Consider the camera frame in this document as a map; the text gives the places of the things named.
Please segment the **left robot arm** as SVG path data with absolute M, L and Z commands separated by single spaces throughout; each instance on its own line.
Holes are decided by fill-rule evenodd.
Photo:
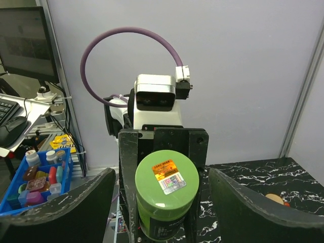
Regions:
M 182 125 L 172 91 L 131 91 L 105 99 L 108 133 L 118 142 L 119 203 L 130 242 L 167 242 L 184 228 L 197 241 L 209 135 Z

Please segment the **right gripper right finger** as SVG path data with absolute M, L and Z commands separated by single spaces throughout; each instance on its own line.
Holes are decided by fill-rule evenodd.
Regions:
M 323 242 L 323 217 L 280 205 L 218 169 L 209 170 L 209 186 L 223 242 Z

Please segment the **green bottle cap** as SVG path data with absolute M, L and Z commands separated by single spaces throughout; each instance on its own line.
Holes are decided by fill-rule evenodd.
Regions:
M 160 150 L 146 156 L 135 172 L 141 209 L 157 218 L 179 218 L 190 208 L 199 186 L 198 171 L 185 155 Z

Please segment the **green pill bottle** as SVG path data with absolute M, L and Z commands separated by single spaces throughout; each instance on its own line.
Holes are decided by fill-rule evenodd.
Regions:
M 135 186 L 143 233 L 151 240 L 165 241 L 180 229 L 198 192 L 199 175 L 187 156 L 160 150 L 139 163 Z

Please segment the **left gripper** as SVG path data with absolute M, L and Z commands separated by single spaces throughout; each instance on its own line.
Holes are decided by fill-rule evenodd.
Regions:
M 198 171 L 198 191 L 187 213 L 187 242 L 197 242 L 197 220 L 208 142 L 208 133 L 196 128 L 158 127 L 153 131 L 122 129 L 119 132 L 119 204 L 129 242 L 138 241 L 136 168 L 145 156 L 159 150 L 172 150 L 185 155 Z

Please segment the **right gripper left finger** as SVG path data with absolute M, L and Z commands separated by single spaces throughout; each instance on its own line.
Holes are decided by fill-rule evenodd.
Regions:
M 103 242 L 115 171 L 94 179 L 18 216 L 1 218 L 1 242 Z

